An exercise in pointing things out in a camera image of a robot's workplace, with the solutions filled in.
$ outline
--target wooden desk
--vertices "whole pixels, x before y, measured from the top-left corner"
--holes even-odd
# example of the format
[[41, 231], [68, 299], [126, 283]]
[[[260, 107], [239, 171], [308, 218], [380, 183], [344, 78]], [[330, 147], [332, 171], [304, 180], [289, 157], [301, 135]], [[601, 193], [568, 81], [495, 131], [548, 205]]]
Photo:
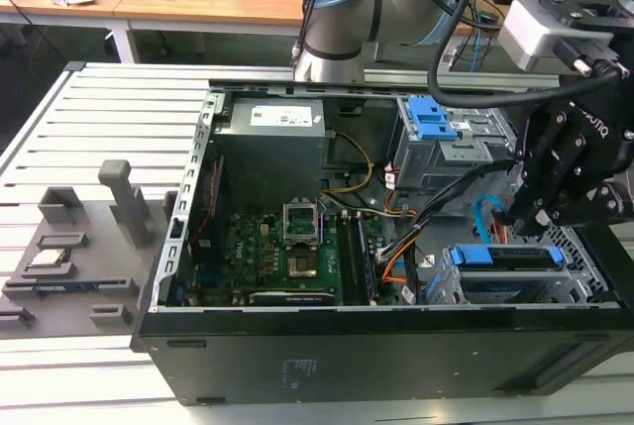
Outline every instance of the wooden desk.
[[[14, 2], [34, 24], [112, 31], [121, 61], [129, 63], [138, 61], [132, 35], [135, 29], [294, 36], [302, 20], [301, 0], [95, 0], [67, 8], [49, 0]], [[508, 7], [500, 9], [506, 12]], [[26, 21], [8, 0], [0, 0], [1, 22]], [[471, 30], [460, 24], [455, 36], [467, 36]]]
[[122, 0], [118, 18], [301, 25], [302, 0]]
[[[122, 0], [95, 0], [91, 4], [61, 7], [50, 0], [13, 0], [27, 16], [50, 15], [70, 17], [113, 17], [115, 8]], [[0, 0], [0, 13], [18, 14], [9, 0]]]

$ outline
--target motherboard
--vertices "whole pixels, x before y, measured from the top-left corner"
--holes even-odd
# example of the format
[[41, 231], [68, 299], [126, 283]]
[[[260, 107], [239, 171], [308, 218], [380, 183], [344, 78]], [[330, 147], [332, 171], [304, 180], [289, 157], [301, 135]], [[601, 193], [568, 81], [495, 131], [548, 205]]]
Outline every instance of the motherboard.
[[[231, 217], [221, 264], [194, 268], [190, 291], [198, 304], [331, 306], [369, 304], [377, 296], [373, 257], [384, 242], [379, 217], [320, 213], [314, 232], [310, 212], [289, 212], [287, 222], [282, 213]], [[312, 245], [292, 240], [313, 233]]]

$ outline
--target ram slot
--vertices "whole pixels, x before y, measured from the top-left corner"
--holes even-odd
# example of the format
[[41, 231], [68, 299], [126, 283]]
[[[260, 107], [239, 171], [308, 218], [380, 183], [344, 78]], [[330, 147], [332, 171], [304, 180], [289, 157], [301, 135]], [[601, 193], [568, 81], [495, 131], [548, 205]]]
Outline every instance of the ram slot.
[[344, 304], [367, 305], [370, 300], [363, 255], [365, 249], [361, 244], [358, 219], [337, 218], [337, 241]]

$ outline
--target yellow wire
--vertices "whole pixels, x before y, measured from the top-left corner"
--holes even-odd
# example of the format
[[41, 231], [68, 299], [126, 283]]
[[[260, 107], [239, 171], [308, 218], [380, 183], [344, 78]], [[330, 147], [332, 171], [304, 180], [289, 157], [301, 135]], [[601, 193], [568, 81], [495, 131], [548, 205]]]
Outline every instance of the yellow wire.
[[372, 161], [370, 159], [370, 156], [368, 156], [368, 153], [366, 153], [366, 151], [361, 147], [361, 145], [357, 143], [355, 140], [353, 140], [350, 136], [346, 135], [345, 133], [340, 133], [338, 131], [335, 132], [335, 136], [341, 136], [342, 138], [346, 138], [348, 141], [350, 141], [350, 143], [355, 148], [359, 150], [359, 152], [366, 159], [366, 163], [368, 164], [368, 172], [366, 173], [366, 178], [360, 184], [351, 185], [350, 187], [340, 187], [336, 189], [322, 189], [322, 192], [325, 192], [327, 194], [346, 194], [349, 192], [357, 192], [358, 190], [361, 190], [364, 187], [366, 187], [368, 184], [370, 184], [370, 180], [372, 179]]

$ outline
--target label sticker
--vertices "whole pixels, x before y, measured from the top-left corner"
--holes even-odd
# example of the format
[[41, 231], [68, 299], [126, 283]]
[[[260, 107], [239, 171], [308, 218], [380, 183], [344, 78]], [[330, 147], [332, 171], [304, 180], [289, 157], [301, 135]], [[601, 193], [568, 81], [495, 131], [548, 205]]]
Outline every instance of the label sticker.
[[414, 293], [412, 293], [412, 290], [409, 289], [406, 284], [403, 284], [403, 289], [400, 290], [400, 294], [409, 304], [414, 304]]
[[251, 110], [251, 126], [313, 126], [310, 106], [255, 106]]

